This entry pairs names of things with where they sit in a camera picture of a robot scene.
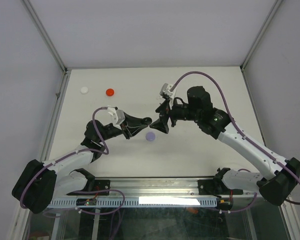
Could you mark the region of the black round charging case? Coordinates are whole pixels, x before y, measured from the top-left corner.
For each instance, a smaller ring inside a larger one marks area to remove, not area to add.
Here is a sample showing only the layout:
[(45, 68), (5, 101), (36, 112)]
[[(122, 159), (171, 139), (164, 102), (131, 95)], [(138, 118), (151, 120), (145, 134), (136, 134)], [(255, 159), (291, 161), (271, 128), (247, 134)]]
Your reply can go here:
[(153, 122), (153, 120), (150, 117), (145, 117), (141, 121), (141, 123), (146, 126), (149, 126), (152, 122)]

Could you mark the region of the purple round earbud charging case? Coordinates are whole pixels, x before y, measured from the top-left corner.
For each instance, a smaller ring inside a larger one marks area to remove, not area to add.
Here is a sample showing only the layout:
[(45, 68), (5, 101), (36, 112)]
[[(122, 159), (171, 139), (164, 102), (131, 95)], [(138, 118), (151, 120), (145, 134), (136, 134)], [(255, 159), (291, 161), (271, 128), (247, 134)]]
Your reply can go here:
[(152, 131), (149, 131), (146, 133), (145, 139), (149, 142), (153, 142), (156, 139), (156, 134)]

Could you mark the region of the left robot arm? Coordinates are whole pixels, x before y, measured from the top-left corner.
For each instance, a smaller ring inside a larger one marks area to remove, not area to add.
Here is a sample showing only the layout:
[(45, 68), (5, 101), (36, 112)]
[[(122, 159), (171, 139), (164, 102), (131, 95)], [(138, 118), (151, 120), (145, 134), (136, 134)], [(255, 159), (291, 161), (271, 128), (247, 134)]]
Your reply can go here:
[(46, 162), (36, 159), (28, 162), (12, 189), (12, 196), (22, 208), (39, 214), (54, 199), (77, 191), (92, 193), (95, 176), (83, 167), (109, 154), (107, 140), (120, 135), (129, 140), (151, 123), (150, 117), (138, 118), (117, 109), (111, 113), (111, 123), (107, 125), (93, 118), (86, 125), (83, 141), (71, 152)]

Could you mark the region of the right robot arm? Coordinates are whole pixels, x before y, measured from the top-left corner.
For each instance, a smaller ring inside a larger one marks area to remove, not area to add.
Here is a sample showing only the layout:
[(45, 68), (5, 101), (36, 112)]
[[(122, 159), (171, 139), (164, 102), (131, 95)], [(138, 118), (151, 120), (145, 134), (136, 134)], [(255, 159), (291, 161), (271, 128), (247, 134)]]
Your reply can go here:
[(168, 122), (174, 127), (178, 120), (193, 121), (199, 129), (214, 139), (228, 145), (248, 160), (258, 171), (240, 172), (224, 167), (214, 176), (213, 187), (220, 194), (230, 189), (240, 189), (260, 193), (269, 203), (280, 206), (298, 184), (300, 161), (286, 159), (254, 142), (244, 131), (236, 126), (228, 113), (217, 109), (211, 102), (210, 94), (202, 86), (187, 90), (188, 102), (180, 101), (165, 83), (160, 96), (163, 103), (156, 109), (159, 118), (150, 128), (167, 134)]

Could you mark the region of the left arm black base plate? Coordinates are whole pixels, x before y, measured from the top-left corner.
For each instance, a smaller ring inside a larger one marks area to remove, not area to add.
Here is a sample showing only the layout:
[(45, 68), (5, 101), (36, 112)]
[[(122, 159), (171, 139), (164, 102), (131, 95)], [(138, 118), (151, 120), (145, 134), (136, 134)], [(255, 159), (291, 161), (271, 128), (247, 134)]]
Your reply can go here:
[(89, 192), (109, 190), (111, 187), (111, 181), (109, 179), (95, 179), (88, 187)]

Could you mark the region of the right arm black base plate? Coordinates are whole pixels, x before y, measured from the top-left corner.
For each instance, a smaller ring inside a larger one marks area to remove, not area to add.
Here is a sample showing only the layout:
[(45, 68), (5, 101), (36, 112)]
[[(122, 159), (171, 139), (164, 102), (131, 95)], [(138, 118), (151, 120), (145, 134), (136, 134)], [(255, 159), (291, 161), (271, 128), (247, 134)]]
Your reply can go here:
[(241, 189), (230, 189), (222, 182), (214, 181), (213, 179), (199, 179), (197, 181), (198, 193), (200, 196), (212, 195), (220, 198), (223, 195), (243, 195)]

